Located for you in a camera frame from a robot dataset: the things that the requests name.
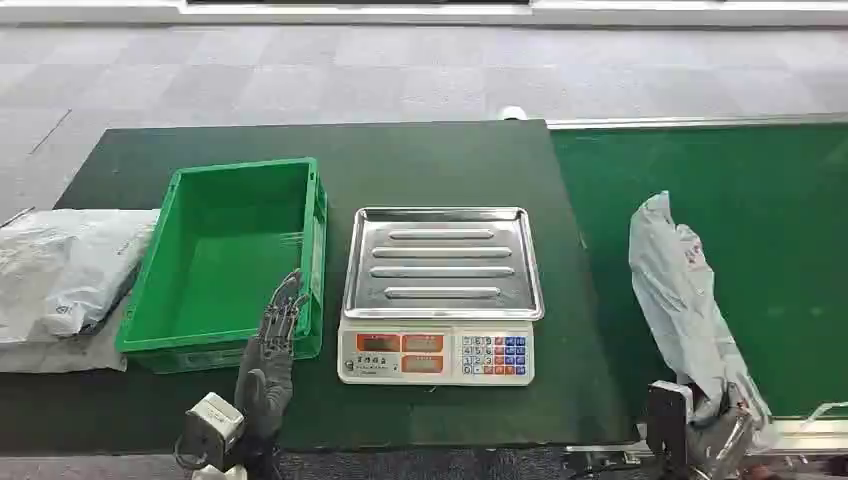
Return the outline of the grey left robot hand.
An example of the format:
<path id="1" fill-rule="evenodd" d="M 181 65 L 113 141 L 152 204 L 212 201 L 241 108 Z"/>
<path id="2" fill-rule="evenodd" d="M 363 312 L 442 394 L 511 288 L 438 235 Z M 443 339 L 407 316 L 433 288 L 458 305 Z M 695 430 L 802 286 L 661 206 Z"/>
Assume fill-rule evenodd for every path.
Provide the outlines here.
<path id="1" fill-rule="evenodd" d="M 301 272 L 294 270 L 276 287 L 243 351 L 234 400 L 247 438 L 274 440 L 292 398 L 293 330 L 309 299 L 300 293 L 301 280 Z"/>

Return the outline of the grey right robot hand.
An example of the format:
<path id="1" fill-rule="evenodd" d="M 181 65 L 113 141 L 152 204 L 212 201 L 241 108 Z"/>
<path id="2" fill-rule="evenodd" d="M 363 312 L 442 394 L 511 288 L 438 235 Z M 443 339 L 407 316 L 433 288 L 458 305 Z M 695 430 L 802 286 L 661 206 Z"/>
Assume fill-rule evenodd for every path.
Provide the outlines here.
<path id="1" fill-rule="evenodd" d="M 752 444 L 754 418 L 735 383 L 729 383 L 719 414 L 706 424 L 688 426 L 689 479 L 728 479 Z"/>

